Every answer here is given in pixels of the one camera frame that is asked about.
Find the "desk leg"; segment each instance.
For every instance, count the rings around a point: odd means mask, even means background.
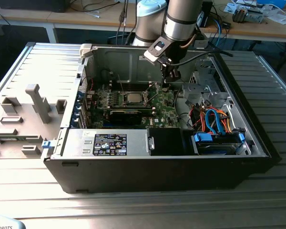
[[[57,38],[57,34],[56,34],[56,30],[54,28],[54,24],[47,24],[45,26],[45,29],[47,30],[47,34],[48,34],[48,38],[50,43],[59,43],[58,42],[58,38]]]

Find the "wooden desk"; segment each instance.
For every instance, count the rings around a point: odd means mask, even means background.
[[[224,21],[231,23],[231,29],[227,36],[228,38],[286,42],[286,25],[281,25],[280,23],[274,22],[266,17],[263,19],[261,24],[251,22],[233,22],[232,14],[223,12],[225,5],[228,2],[230,1],[215,0],[215,8],[217,9],[219,16],[221,16]],[[202,28],[201,31],[206,34],[214,34],[217,31],[217,28],[212,23],[207,28]]]
[[[95,9],[111,3],[112,0],[105,0],[103,3],[89,6],[87,9]],[[250,22],[235,23],[232,21],[232,14],[222,12],[227,3],[228,0],[215,0],[215,7],[218,14],[224,21],[231,23],[231,30],[227,36],[228,38],[286,42],[286,25],[281,25],[268,18],[264,18],[261,24]],[[72,6],[76,9],[82,8],[80,1]],[[120,3],[101,9],[99,10],[100,13],[91,12],[92,14],[99,15],[100,18],[72,9],[68,9],[65,13],[0,9],[0,13],[12,25],[44,27],[47,30],[50,42],[55,43],[58,42],[55,28],[116,31],[119,26],[118,19],[122,7],[123,4]],[[133,3],[129,4],[128,14],[129,16],[127,18],[125,31],[130,31],[135,23],[135,5]],[[213,36],[216,33],[217,28],[212,21],[209,21],[208,23],[209,25],[206,28],[202,28],[201,31],[207,36]],[[1,17],[0,24],[6,24]]]

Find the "metal worktable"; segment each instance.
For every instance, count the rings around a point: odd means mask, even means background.
[[[38,50],[25,48],[3,81],[30,52],[60,52],[56,44],[37,45]],[[286,228],[286,147],[279,153],[278,165],[234,190],[113,194],[63,192],[38,156],[0,159],[0,214],[21,220],[27,229]]]

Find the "blue latch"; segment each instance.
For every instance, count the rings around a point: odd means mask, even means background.
[[[245,142],[245,136],[242,133],[238,134],[239,139],[241,140],[241,142]]]
[[[195,142],[212,142],[212,136],[207,133],[197,133],[194,135]]]

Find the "electronic device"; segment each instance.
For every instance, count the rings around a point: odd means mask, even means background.
[[[233,188],[280,161],[286,86],[262,57],[204,55],[162,84],[145,51],[28,43],[0,83],[0,158],[41,157],[68,193]]]
[[[2,9],[50,10],[62,13],[69,7],[70,0],[0,0]]]

